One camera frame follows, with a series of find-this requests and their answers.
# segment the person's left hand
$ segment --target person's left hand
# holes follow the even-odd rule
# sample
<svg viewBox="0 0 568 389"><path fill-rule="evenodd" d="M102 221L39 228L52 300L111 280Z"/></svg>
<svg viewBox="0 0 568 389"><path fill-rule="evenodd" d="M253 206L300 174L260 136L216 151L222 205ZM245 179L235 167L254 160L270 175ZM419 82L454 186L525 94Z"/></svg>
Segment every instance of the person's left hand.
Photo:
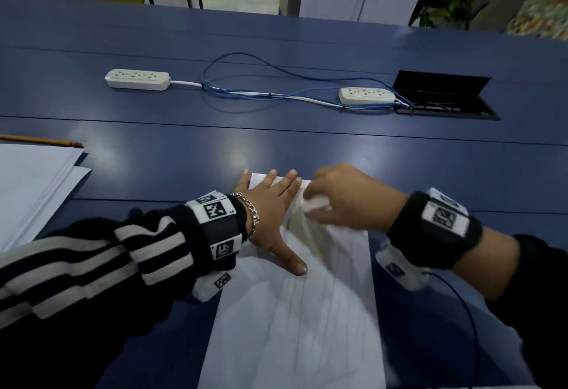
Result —
<svg viewBox="0 0 568 389"><path fill-rule="evenodd" d="M280 234L280 225L288 207L300 190L302 179L295 170L291 170L279 183L271 186L277 175L278 172L275 169L271 170L259 185L249 190L251 174L245 171L235 191L242 192L259 213L259 224L256 226L251 242L280 258L284 268L292 274L305 275L308 271L306 264L286 245ZM251 232L252 219L248 208L246 212L248 215L246 229Z"/></svg>

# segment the person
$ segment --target person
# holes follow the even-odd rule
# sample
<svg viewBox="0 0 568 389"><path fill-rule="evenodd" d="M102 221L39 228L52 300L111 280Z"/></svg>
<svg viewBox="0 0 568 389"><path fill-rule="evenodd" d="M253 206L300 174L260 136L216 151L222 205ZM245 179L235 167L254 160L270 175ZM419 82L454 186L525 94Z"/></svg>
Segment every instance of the person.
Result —
<svg viewBox="0 0 568 389"><path fill-rule="evenodd" d="M272 185L276 176L272 170L248 189L245 171L233 195L211 192L146 214L134 209L123 222L80 220L0 255L0 346L10 352L4 381L16 385L33 364L27 383L94 387L126 339L164 321L174 300L207 300L230 282L246 238L304 275L309 269L280 235L301 179L292 170ZM303 196L318 195L330 208L313 210L316 221L381 230L410 263L454 271L519 332L536 382L562 381L566 252L482 227L470 214L461 236L429 230L426 193L408 196L348 164L316 171ZM440 214L448 220L465 217L447 209Z"/></svg>

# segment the table top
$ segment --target table top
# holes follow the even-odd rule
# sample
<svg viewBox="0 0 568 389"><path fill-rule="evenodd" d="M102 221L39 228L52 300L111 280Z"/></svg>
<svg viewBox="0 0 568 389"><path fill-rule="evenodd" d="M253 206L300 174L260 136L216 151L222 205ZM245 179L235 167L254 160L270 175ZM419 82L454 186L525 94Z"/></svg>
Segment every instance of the table top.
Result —
<svg viewBox="0 0 568 389"><path fill-rule="evenodd" d="M310 178L321 165L346 161L406 192L435 186L481 211L490 227L564 246L568 204L557 192L568 181L564 43L87 0L0 0L0 50L3 133L81 141L89 152L83 165L93 172L47 229L227 191L244 168L295 168ZM490 76L482 96L503 120L348 114L295 101L267 108L175 88L113 90L103 80L112 68L131 68L197 81L207 62L231 51L316 77L392 83L400 69ZM259 91L313 86L245 58L221 62L211 77ZM372 252L380 238L371 236ZM479 294L444 276L473 308L483 350L479 383L530 383L514 331L488 313ZM375 264L373 277L399 380L468 384L472 338L459 302L436 282L406 292ZM196 387L217 304L177 303L167 322L127 342L99 386Z"/></svg>

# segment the sheet of paper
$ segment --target sheet of paper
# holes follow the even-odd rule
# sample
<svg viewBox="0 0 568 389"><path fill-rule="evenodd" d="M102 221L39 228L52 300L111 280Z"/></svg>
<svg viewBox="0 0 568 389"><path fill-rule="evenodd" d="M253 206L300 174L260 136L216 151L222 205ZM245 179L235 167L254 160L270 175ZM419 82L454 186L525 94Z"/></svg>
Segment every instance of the sheet of paper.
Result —
<svg viewBox="0 0 568 389"><path fill-rule="evenodd" d="M263 177L253 174L250 187ZM280 231L307 275L295 277L243 245L199 389L386 387L367 233L322 228L300 207L301 192Z"/></svg>
<svg viewBox="0 0 568 389"><path fill-rule="evenodd" d="M51 195L46 204L41 208L39 213L30 222L24 232L20 235L18 240L14 243L14 247L27 244L41 232L41 229L53 217L53 214L59 209L61 204L67 199L69 193L79 184L79 182L87 175L92 169L80 166L73 166L67 177L63 180L60 186Z"/></svg>
<svg viewBox="0 0 568 389"><path fill-rule="evenodd" d="M13 247L82 153L78 148L0 144L0 251Z"/></svg>

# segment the power outlet socket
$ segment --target power outlet socket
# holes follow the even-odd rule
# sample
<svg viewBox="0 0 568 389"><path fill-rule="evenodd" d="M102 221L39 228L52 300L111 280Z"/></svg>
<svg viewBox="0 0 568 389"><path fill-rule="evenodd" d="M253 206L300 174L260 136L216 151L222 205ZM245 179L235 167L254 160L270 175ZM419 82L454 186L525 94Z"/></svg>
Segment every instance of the power outlet socket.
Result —
<svg viewBox="0 0 568 389"><path fill-rule="evenodd" d="M104 79L112 88L163 91L170 86L170 75L167 72L112 69Z"/></svg>
<svg viewBox="0 0 568 389"><path fill-rule="evenodd" d="M393 103L396 96L392 91L384 88L348 86L339 90L339 100L344 105L374 105Z"/></svg>

